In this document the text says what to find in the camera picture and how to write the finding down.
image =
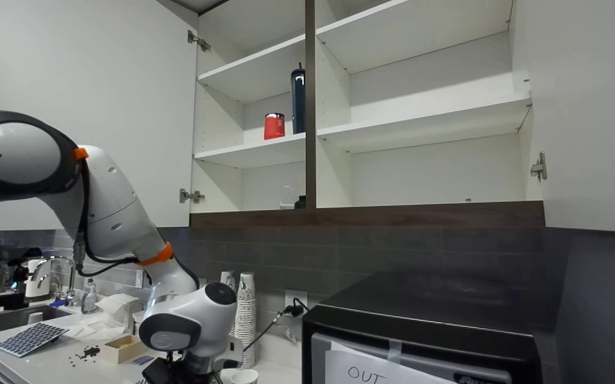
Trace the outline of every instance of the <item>black bottle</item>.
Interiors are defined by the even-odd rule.
[[[291,97],[292,97],[292,133],[306,133],[306,68],[300,64],[291,72]]]

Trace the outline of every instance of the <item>white countertop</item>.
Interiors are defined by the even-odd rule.
[[[142,366],[121,362],[108,366],[96,358],[80,358],[85,347],[101,347],[121,336],[121,329],[111,329],[105,322],[105,313],[92,315],[64,315],[48,320],[68,329],[64,338],[44,346],[42,350],[17,358],[0,350],[0,374],[16,384],[136,384],[144,383]],[[23,331],[0,331],[0,342]],[[258,374],[263,384],[302,384],[302,347],[281,338],[263,338],[258,343]]]

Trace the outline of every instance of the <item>microwave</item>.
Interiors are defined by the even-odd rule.
[[[304,384],[540,384],[518,315],[500,282],[379,274],[304,318]]]

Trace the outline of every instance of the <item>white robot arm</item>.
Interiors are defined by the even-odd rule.
[[[0,201],[40,198],[66,232],[99,262],[138,262],[161,293],[177,297],[138,329],[146,346],[186,353],[187,371],[208,375],[229,343],[234,294],[223,284],[199,288],[176,261],[133,186],[99,148],[80,148],[56,129],[0,112]]]

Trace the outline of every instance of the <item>white paper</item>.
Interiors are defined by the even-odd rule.
[[[327,384],[453,384],[449,380],[332,343]]]

